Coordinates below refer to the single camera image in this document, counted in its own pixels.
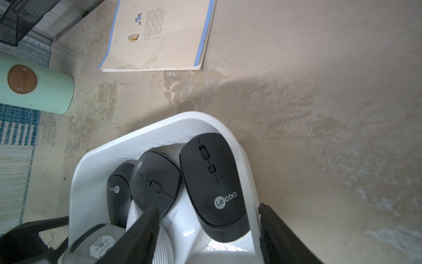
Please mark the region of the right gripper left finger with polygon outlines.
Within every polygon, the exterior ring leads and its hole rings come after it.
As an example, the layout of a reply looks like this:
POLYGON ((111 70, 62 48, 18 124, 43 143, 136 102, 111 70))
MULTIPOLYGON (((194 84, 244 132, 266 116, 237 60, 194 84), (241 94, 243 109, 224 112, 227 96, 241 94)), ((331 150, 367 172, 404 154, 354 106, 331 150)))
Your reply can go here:
POLYGON ((151 205, 98 264, 151 264, 159 234, 159 213, 151 205))

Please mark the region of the black Lecoo side mouse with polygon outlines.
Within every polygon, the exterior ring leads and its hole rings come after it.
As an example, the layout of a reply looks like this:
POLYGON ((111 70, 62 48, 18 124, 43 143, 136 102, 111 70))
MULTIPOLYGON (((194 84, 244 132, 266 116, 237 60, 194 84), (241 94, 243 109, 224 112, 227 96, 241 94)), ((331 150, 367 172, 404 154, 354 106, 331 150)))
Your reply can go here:
POLYGON ((129 181, 135 164, 134 159, 123 162, 108 178, 107 206, 110 222, 114 226, 126 228, 132 201, 129 181))

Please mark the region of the black mouse with logo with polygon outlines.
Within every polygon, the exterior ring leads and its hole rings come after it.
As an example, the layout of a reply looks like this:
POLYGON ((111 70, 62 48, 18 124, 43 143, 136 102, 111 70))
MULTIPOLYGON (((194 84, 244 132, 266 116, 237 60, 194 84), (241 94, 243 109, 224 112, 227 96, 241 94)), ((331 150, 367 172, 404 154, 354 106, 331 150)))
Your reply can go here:
POLYGON ((180 167, 171 157, 149 150, 135 164, 130 176, 130 194, 140 209, 146 211, 155 205, 163 218, 176 202, 181 180, 180 167))

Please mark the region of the grey mouse with buttons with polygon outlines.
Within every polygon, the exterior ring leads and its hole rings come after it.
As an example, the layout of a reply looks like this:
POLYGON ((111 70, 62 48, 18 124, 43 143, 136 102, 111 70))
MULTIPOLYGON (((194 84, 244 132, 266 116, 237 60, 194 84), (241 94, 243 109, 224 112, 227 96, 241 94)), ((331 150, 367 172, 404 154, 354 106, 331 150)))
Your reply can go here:
POLYGON ((125 234, 125 229, 111 224, 98 224, 67 248, 63 264, 95 264, 125 234))

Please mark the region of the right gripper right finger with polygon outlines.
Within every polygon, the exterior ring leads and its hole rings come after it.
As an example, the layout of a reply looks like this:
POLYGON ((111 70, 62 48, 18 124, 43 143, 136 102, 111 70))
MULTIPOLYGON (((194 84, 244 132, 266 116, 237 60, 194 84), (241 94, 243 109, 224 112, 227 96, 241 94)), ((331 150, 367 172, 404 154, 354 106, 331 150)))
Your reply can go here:
POLYGON ((261 203, 258 213, 260 249, 266 264, 321 263, 269 205, 261 203))

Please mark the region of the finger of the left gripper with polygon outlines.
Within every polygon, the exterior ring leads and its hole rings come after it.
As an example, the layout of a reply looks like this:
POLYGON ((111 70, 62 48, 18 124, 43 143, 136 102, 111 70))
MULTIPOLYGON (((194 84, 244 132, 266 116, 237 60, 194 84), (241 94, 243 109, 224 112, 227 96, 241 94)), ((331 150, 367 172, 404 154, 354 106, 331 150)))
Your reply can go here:
POLYGON ((39 233, 69 224, 69 217, 27 222, 1 237, 2 264, 56 264, 68 248, 68 239, 50 248, 39 233))

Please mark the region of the white plastic storage box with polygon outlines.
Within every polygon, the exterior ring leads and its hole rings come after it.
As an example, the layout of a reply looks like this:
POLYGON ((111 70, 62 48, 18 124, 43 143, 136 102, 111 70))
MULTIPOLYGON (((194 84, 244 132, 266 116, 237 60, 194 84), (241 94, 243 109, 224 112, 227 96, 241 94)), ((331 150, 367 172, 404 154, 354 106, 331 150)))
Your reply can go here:
POLYGON ((176 158, 175 147, 203 133, 219 133, 229 144, 240 176, 250 230, 242 238, 219 243, 215 240, 193 255, 192 264, 261 264, 259 199, 251 166, 234 134, 218 119, 201 112, 185 112, 119 137, 88 152, 78 163, 70 188, 69 242, 90 228, 109 222, 106 186, 112 172, 124 161, 139 158, 161 147, 176 158))

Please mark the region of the white ribbed mouse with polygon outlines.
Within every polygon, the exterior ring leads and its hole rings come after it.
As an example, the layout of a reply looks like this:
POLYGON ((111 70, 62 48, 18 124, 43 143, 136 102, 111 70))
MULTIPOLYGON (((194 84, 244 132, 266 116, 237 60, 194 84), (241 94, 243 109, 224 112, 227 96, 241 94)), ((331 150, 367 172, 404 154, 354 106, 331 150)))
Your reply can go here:
POLYGON ((159 222, 154 264, 186 264, 209 244, 186 192, 159 222))

